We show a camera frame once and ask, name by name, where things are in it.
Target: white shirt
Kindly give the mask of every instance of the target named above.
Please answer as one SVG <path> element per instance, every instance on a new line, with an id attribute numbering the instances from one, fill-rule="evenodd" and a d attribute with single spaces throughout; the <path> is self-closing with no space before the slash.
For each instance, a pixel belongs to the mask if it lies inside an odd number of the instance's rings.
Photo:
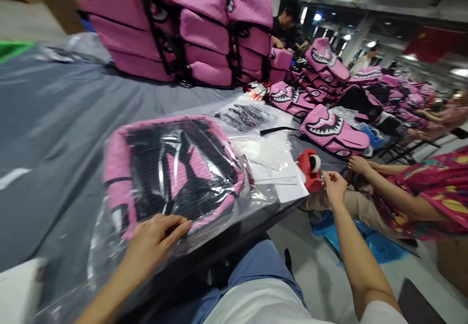
<path id="1" fill-rule="evenodd" d="M 361 57 L 350 69 L 351 76 L 356 74 L 358 71 L 362 69 L 367 69 L 371 65 L 371 60 L 367 58 L 367 56 Z"/>
<path id="2" fill-rule="evenodd" d="M 251 280 L 229 290 L 203 324 L 331 324 L 313 319 L 299 297 L 279 279 Z M 408 324 L 382 301 L 371 302 L 360 324 Z"/>

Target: gray tarp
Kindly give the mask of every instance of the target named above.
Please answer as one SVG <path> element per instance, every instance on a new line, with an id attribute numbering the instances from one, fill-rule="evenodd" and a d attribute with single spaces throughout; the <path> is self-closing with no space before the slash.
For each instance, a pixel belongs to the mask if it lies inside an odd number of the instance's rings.
<path id="1" fill-rule="evenodd" d="M 174 112 L 208 113 L 241 90 L 135 80 L 101 65 L 46 63 L 34 54 L 0 66 L 0 174 L 31 169 L 0 191 L 0 271 L 31 256 L 48 257 L 46 304 L 86 280 L 89 242 L 105 195 L 104 142 L 111 132 Z M 312 147 L 294 134 L 292 142 L 294 158 Z M 345 166 L 320 156 L 324 169 Z"/>

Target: blue jeans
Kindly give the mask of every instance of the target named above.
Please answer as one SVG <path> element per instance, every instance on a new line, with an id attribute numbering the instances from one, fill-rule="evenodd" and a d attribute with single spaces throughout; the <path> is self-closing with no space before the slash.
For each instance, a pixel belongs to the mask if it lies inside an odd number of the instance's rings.
<path id="1" fill-rule="evenodd" d="M 177 291 L 181 295 L 177 304 L 157 313 L 152 322 L 158 324 L 201 324 L 226 292 L 234 286 L 250 280 L 265 278 L 284 281 L 306 306 L 301 288 L 284 265 L 273 242 L 263 239 L 255 243 L 253 247 L 244 250 L 240 261 L 229 276 L 226 287 L 212 287 L 198 278 L 188 278 L 177 286 Z"/>

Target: red tape dispenser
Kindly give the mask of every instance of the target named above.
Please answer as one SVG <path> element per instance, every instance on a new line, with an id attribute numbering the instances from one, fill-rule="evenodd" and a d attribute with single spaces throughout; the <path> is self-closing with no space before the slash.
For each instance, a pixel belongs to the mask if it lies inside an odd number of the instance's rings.
<path id="1" fill-rule="evenodd" d="M 306 186 L 307 191 L 317 192 L 322 186 L 322 179 L 320 177 L 320 165 L 322 161 L 312 149 L 307 149 L 299 156 L 297 160 L 299 168 L 302 170 L 306 176 Z"/>

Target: colorful patterned shirt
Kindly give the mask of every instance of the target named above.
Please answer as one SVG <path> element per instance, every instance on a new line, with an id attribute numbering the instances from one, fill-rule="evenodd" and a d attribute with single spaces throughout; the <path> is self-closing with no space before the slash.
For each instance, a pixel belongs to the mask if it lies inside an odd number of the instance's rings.
<path id="1" fill-rule="evenodd" d="M 431 157 L 387 180 L 413 196 L 423 197 L 450 218 L 442 222 L 411 221 L 377 196 L 379 213 L 393 230 L 421 240 L 468 234 L 468 147 Z"/>

